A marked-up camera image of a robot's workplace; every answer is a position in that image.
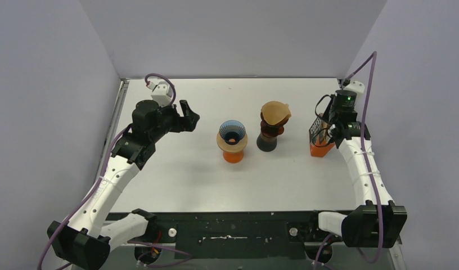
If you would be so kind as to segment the orange translucent dripper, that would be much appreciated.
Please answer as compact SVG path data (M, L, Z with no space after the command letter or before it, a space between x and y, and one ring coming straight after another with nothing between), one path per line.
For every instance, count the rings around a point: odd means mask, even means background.
M231 164L239 163L244 158L244 151L227 152L223 151L223 158L226 162Z

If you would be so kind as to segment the amber plastic coffee dripper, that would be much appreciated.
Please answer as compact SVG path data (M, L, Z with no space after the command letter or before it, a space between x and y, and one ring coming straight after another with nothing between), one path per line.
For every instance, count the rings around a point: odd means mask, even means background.
M260 133L267 138L276 138L277 136L284 133L284 125L289 121L288 118L284 118L275 125L268 124L264 119L260 122Z

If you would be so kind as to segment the brown paper coffee filter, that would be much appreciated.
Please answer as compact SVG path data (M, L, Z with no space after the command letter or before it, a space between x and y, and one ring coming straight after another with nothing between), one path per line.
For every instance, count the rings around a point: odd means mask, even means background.
M279 125L291 117L291 111L286 103L269 101L262 106L261 116L268 125Z

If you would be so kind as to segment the orange coffee filter box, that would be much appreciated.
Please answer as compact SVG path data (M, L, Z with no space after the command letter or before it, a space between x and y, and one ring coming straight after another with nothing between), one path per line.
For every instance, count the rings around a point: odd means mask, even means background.
M312 156L322 158L335 146L330 128L323 113L319 113L309 128L309 148Z

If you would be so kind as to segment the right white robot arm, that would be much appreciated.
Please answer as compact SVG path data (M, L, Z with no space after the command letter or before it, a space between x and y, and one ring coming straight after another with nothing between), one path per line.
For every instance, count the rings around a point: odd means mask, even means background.
M407 220L405 207L395 204L375 163L367 126L357 120L357 93L337 90L320 117L329 144L342 154L355 193L349 214L321 211L318 228L340 236L350 248L392 248Z

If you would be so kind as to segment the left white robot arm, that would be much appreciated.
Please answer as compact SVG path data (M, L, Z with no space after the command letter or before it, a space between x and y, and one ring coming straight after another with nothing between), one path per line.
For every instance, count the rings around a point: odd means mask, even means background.
M129 182L143 169L156 151L156 143L169 132L192 132L200 120L186 100L160 106L143 100L132 112L132 122L113 140L105 156L103 172L82 202L62 222L48 227L49 242L55 255L83 269L100 269L110 253L135 238L156 240L156 215L142 209L131 211L111 224L104 222Z

